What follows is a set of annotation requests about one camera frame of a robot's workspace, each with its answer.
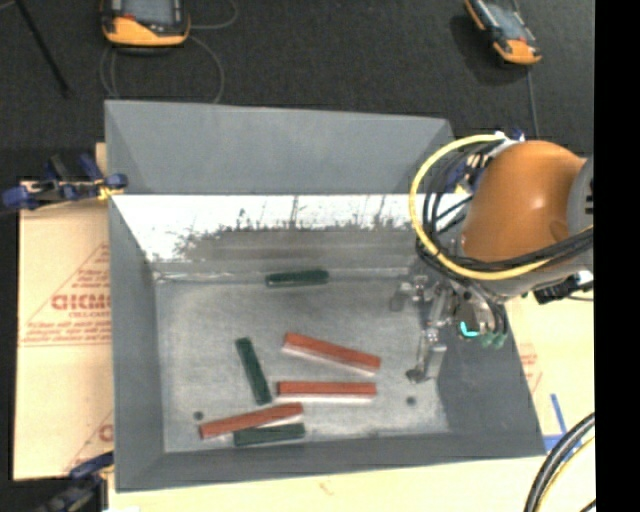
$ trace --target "red block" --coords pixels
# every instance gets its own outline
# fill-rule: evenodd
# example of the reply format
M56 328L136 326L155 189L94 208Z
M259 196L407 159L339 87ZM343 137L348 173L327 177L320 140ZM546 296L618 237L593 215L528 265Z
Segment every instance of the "red block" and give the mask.
M228 434L237 430L251 427L259 427L266 423L293 418L302 414L302 404L298 402L276 405L267 409L231 416L221 420L210 421L200 425L200 437L207 439L222 434Z
M373 398L374 382L282 381L277 384L279 396Z
M320 357L369 372L375 372L380 369L381 360L378 356L329 343L328 341L303 336L302 334L286 333L283 347L287 350Z

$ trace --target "yellow cable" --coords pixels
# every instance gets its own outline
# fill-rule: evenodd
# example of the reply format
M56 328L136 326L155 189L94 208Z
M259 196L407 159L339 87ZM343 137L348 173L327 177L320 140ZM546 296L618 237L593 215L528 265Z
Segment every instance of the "yellow cable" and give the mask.
M422 164L416 177L413 179L413 183L411 184L411 189L409 190L409 214L411 215L411 224L413 225L413 229L418 234L420 241L424 244L425 248L433 254L440 263L442 263L449 270L452 270L456 274L459 274L464 277L468 277L471 279L478 280L501 280L508 279L510 277L516 277L536 268L544 265L549 261L549 259L537 261L535 263L529 263L526 265L522 265L519 267L514 267L509 270L501 270L496 272L482 272L478 270L470 270L465 267L461 267L460 265L454 263L449 258L447 258L444 254L438 251L438 248L431 241L431 239L427 236L422 227L422 222L418 217L418 213L416 211L416 195L418 193L418 187L420 183L424 179L425 175L429 171L429 169L435 164L438 160L440 160L447 153L454 151L463 146L468 146L470 144L477 144L482 142L495 142L500 140L508 140L508 138L504 134L493 134L493 135L472 135L470 137L464 137L462 139L455 140L450 142L449 144L442 146L438 151L433 153L427 160Z

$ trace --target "green light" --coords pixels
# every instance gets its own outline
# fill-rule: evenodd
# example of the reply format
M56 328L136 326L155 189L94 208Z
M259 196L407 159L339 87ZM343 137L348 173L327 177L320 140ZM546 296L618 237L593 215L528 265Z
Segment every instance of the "green light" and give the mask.
M460 332L465 338L475 338L479 334L478 331L470 331L466 322L460 322Z

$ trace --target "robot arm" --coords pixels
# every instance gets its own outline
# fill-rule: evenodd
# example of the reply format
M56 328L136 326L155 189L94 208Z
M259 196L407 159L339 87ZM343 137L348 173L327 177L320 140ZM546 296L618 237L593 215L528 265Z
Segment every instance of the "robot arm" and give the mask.
M440 200L459 190L464 198L443 225ZM414 382L437 376L443 326L499 348L505 302L534 292L544 304L580 289L581 272L593 273L593 159L556 144L501 133L456 140L420 168L409 208L418 255L437 276L427 291L421 277L414 300L423 310L418 363L407 372Z

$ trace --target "orange device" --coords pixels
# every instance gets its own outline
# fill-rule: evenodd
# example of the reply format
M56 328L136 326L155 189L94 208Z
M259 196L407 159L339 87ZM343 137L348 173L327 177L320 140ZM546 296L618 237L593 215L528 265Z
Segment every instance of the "orange device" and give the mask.
M180 46L190 19L182 0L102 0L102 32L114 46L153 52Z
M528 66L542 59L536 38L506 0L464 0L464 6L475 25L488 34L500 64Z

